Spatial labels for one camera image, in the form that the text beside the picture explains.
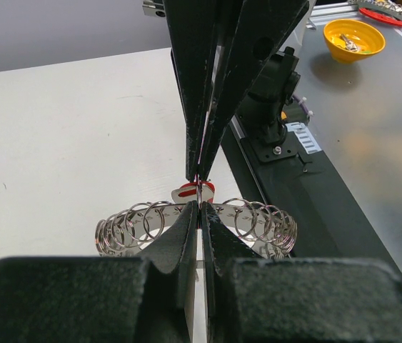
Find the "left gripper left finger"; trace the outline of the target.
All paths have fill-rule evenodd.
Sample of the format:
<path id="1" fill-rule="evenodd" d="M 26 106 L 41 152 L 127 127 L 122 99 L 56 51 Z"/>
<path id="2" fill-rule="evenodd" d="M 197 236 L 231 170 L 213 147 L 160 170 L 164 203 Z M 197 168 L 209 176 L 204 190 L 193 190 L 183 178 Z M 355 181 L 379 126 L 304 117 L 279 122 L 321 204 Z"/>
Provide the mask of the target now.
<path id="1" fill-rule="evenodd" d="M 0 342 L 190 342 L 198 214 L 132 257 L 0 259 Z"/>

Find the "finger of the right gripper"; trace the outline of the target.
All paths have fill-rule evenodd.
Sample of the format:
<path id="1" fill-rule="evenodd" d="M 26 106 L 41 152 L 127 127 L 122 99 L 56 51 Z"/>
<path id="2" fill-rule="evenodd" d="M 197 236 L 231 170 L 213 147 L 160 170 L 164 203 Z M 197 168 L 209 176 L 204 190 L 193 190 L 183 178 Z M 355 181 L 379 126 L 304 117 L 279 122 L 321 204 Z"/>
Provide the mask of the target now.
<path id="1" fill-rule="evenodd" d="M 215 1 L 164 2 L 171 58 L 186 122 L 186 178 L 198 174 L 201 140 L 211 95 Z"/>
<path id="2" fill-rule="evenodd" d="M 226 126 L 271 55 L 309 8 L 308 1 L 221 1 L 213 47 L 216 71 L 201 120 L 199 180 L 206 180 Z"/>

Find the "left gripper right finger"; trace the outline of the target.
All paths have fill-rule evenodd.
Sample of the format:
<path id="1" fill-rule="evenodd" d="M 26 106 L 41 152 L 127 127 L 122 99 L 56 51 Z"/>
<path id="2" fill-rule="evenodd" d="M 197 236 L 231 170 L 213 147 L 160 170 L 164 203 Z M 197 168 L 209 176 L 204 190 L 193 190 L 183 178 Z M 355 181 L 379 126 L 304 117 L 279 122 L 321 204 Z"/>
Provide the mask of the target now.
<path id="1" fill-rule="evenodd" d="M 382 261 L 265 259 L 200 212 L 209 342 L 402 342 L 402 280 Z"/>

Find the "red tag key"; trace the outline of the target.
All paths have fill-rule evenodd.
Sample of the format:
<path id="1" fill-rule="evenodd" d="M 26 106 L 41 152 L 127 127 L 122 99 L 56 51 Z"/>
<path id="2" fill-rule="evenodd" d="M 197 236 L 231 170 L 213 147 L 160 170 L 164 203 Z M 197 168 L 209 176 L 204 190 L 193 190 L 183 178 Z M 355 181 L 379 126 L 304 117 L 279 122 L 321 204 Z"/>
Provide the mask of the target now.
<path id="1" fill-rule="evenodd" d="M 209 181 L 189 182 L 171 192 L 171 198 L 176 204 L 186 204 L 192 201 L 213 203 L 215 186 Z"/>

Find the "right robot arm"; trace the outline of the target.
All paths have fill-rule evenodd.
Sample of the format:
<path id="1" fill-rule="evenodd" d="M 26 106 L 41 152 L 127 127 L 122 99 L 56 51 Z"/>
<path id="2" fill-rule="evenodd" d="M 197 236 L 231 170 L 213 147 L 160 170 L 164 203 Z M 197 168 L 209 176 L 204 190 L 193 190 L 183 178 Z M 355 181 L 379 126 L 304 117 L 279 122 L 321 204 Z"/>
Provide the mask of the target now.
<path id="1" fill-rule="evenodd" d="M 207 179 L 224 132 L 309 10 L 308 1 L 165 1 L 171 60 L 186 123 L 186 179 Z"/>

